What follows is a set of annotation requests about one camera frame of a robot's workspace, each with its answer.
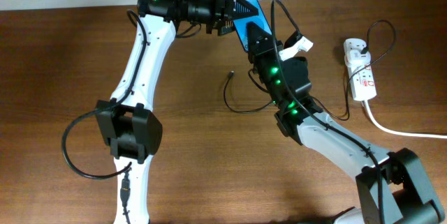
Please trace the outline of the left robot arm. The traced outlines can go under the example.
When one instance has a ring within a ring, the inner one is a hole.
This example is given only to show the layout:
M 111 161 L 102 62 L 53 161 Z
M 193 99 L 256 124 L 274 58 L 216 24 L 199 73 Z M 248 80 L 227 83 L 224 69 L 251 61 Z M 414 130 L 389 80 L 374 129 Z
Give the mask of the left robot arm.
M 135 42 L 110 100 L 100 100 L 96 119 L 117 169 L 116 223 L 149 223 L 147 190 L 151 160 L 163 127 L 153 113 L 154 92 L 165 55 L 182 21 L 234 30 L 233 21 L 258 14 L 245 0 L 138 0 Z

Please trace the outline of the blue screen Galaxy smartphone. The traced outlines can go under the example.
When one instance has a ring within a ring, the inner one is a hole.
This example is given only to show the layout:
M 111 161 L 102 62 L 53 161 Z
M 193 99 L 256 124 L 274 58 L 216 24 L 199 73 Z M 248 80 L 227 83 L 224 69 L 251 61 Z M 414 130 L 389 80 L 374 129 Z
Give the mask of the blue screen Galaxy smartphone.
M 253 4 L 258 9 L 258 15 L 253 17 L 242 18 L 238 20 L 234 20 L 233 24 L 237 35 L 242 44 L 243 50 L 248 53 L 248 42 L 247 42 L 247 24 L 249 22 L 256 23 L 260 28 L 264 29 L 268 33 L 272 35 L 272 31 L 270 29 L 270 25 L 268 24 L 264 12 L 258 2 L 258 0 L 247 0 L 249 3 Z

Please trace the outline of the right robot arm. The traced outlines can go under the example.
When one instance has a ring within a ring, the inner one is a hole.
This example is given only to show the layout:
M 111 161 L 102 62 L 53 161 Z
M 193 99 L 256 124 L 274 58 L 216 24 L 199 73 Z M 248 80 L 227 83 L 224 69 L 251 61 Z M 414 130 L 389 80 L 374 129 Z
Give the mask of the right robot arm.
M 335 223 L 442 223 L 446 213 L 419 157 L 407 148 L 392 152 L 340 126 L 314 103 L 304 58 L 279 59 L 280 42 L 257 24 L 247 25 L 249 60 L 266 85 L 277 125 L 334 163 L 355 181 L 360 206 Z

